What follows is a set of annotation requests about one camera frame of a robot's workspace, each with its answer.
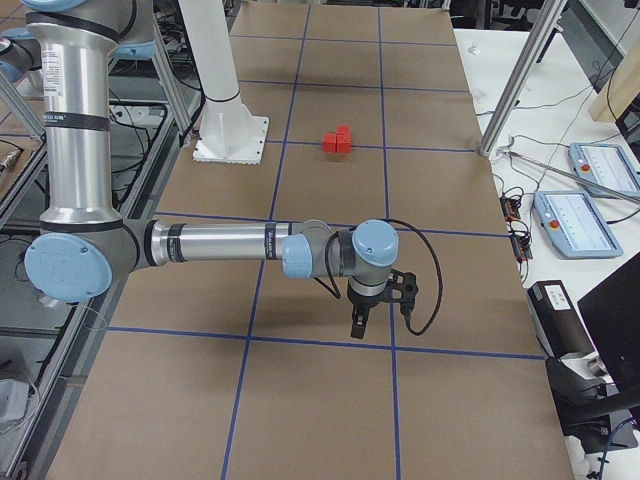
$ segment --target black box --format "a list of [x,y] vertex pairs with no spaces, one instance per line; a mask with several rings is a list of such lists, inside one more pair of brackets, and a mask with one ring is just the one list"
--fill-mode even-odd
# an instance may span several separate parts
[[594,352],[589,335],[560,280],[536,282],[527,290],[527,296],[538,339],[548,355],[569,359]]

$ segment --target blue joint cap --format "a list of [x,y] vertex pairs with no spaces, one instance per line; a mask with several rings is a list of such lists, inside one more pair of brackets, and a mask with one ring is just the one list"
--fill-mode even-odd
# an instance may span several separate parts
[[8,40],[35,40],[34,37],[26,27],[22,28],[10,28],[0,33],[0,37],[4,37]]
[[398,258],[398,233],[382,220],[358,225],[352,242],[358,256],[374,267],[390,267]]
[[116,60],[149,60],[156,53],[156,42],[128,43],[118,46],[111,54]]
[[66,12],[76,8],[87,0],[22,0],[22,3],[31,10],[40,12]]
[[313,272],[313,253],[307,237],[289,235],[282,242],[282,270],[289,278],[309,278]]
[[102,252],[68,233],[48,233],[27,249],[24,266],[31,283],[64,302],[84,302],[104,293],[112,272]]
[[7,62],[0,61],[0,74],[4,75],[9,83],[16,83],[22,78],[23,73]]

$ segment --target sticker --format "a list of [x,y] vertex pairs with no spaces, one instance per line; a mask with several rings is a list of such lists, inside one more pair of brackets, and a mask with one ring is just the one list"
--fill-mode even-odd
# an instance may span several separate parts
[[554,310],[571,310],[569,300],[560,285],[546,285],[544,289]]
[[540,286],[537,283],[533,285],[533,294],[536,296],[536,300],[542,300],[542,292],[540,291]]
[[62,51],[42,51],[42,74],[45,97],[62,97]]

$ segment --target cardboard table surface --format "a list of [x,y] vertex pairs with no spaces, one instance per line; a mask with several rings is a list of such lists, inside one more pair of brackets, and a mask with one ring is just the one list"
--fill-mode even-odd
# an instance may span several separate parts
[[[572,478],[447,13],[252,2],[232,45],[262,163],[184,151],[158,218],[407,220],[441,313],[414,337],[379,306],[358,341],[346,299],[278,262],[137,272],[48,478]],[[322,153],[345,123],[353,151]],[[400,240],[420,328],[435,271]]]

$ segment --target white desk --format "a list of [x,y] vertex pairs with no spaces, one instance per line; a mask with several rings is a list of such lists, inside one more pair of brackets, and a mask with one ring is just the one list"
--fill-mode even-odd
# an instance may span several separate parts
[[[455,33],[467,80],[473,94],[476,112],[494,110],[527,34],[486,30],[457,30]],[[470,51],[470,47],[474,45],[476,48]],[[533,67],[526,86],[520,94],[519,106],[553,104],[580,92],[588,85],[587,76],[580,68],[568,45],[560,35],[557,35],[543,62]],[[580,105],[587,98],[588,100],[580,109]],[[595,98],[595,93],[592,89],[587,89],[575,98],[554,107],[514,110],[502,131],[497,146],[508,144],[509,135],[518,134],[527,135],[543,142],[561,142],[568,145],[572,142],[602,140],[617,133],[615,125],[595,123],[591,120],[588,107],[593,98]],[[574,117],[576,117],[575,123],[565,134],[567,126]],[[484,131],[490,118],[491,115],[478,117],[481,130]],[[621,136],[607,140],[607,143],[622,145],[629,157],[632,160],[635,158]],[[570,170],[568,150],[564,147],[539,145],[524,138],[518,138],[512,149],[539,161],[550,162],[556,168]],[[496,155],[495,148],[490,159],[494,173],[504,179],[505,189],[516,185],[523,187],[525,192],[532,192],[535,189],[535,183],[516,173],[509,166],[508,158]],[[514,166],[534,178],[539,179],[543,174],[541,169],[529,166],[515,158]],[[496,180],[496,185],[500,190],[499,180]],[[548,172],[540,189],[575,190],[578,188],[580,188],[579,185],[574,181]],[[538,222],[531,221],[529,216],[531,201],[532,196],[526,195],[521,207],[521,215],[530,226],[533,238],[533,260],[529,262],[529,274],[524,283],[525,288],[539,280],[560,279],[571,298],[577,302],[603,278],[640,250],[640,242],[637,240],[640,231],[639,214],[623,223],[611,226],[614,235],[624,249],[623,256],[606,260],[563,259],[553,250],[546,233]],[[607,220],[624,217],[636,208],[623,200],[597,199],[596,203]],[[569,448],[572,456],[575,454],[574,447]],[[589,455],[588,459],[593,470],[599,468],[596,457],[597,455]],[[640,449],[613,452],[608,458],[611,460],[611,464],[607,465],[605,469],[607,480],[637,480],[640,471]],[[579,467],[574,467],[574,469],[576,473],[579,473]]]

